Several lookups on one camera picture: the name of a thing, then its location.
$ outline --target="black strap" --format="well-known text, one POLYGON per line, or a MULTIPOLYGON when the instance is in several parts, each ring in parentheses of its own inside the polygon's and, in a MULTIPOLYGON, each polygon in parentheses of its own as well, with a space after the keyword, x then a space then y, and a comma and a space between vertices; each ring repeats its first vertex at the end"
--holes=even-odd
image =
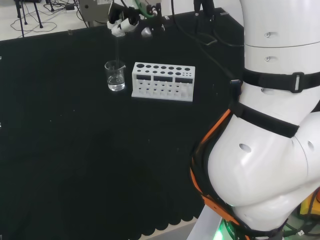
POLYGON ((261 237, 268 237, 268 238, 273 238, 277 236, 280 232, 282 232, 283 228, 285 227, 288 219, 278 228, 273 229, 271 231, 258 231, 258 230, 252 230, 252 229, 246 229, 243 228, 237 224, 234 224, 233 222, 230 222, 233 228, 235 230, 243 235, 252 237, 252 238, 261 238, 261 237))
POLYGON ((243 72, 243 81, 261 88, 286 90, 297 94, 305 89, 320 86, 320 72, 312 74, 295 72, 292 75, 286 75, 261 73, 245 69, 243 72))
POLYGON ((299 129, 298 125, 269 116, 245 106, 240 102, 232 102, 230 110, 238 118, 241 118, 248 123, 287 138, 295 136, 299 129))

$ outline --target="glass beaker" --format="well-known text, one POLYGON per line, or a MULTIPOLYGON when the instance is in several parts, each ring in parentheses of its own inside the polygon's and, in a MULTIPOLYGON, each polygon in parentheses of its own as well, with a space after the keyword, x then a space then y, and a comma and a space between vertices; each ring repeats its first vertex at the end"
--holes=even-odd
POLYGON ((112 91, 120 91, 125 88, 125 68, 124 62, 116 60, 108 61, 105 65, 105 74, 108 87, 112 91))

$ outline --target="water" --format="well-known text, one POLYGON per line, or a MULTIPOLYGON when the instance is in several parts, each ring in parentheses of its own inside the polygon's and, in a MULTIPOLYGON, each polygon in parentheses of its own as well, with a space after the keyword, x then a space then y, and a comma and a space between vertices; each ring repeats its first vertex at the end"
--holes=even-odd
POLYGON ((122 74, 114 74, 108 78, 108 87, 112 91, 120 91, 125 88, 125 79, 122 74))

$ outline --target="yellow object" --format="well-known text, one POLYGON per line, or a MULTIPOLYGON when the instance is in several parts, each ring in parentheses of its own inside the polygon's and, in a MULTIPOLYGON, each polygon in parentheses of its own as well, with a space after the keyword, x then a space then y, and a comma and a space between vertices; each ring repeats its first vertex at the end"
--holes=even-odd
MULTIPOLYGON (((312 195, 307 197, 306 200, 304 200, 301 203, 301 209, 300 209, 300 214, 301 215, 307 215, 308 214, 308 210, 309 210, 309 206, 310 206, 310 202, 312 199, 312 195)), ((311 210, 311 214, 312 215, 319 215, 320 216, 320 203, 317 201, 317 198, 314 200, 313 206, 312 206, 312 210, 311 210)))

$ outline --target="floor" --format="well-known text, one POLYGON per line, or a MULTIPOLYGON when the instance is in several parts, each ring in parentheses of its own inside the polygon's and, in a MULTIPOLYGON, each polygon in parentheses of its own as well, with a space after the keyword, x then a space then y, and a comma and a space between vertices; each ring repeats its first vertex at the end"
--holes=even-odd
MULTIPOLYGON (((45 3, 46 1, 42 0, 41 3, 36 4, 38 10, 41 11, 39 12, 39 15, 41 21, 43 22, 43 28, 40 28, 39 23, 36 22, 38 18, 36 12, 34 12, 34 4, 31 2, 25 3, 27 7, 24 8, 25 14, 27 14, 28 11, 30 12, 30 15, 28 14, 26 16, 26 21, 28 24, 24 25, 24 21, 22 21, 23 29, 25 30, 24 34, 26 37, 46 33, 62 32, 67 30, 82 29, 86 27, 84 22, 78 19, 76 14, 77 11, 67 12, 66 10, 61 10, 57 13, 52 14, 50 11, 44 8, 45 3)), ((17 18, 17 9, 14 0, 0 0, 0 41, 21 37, 21 26, 20 21, 17 18)))

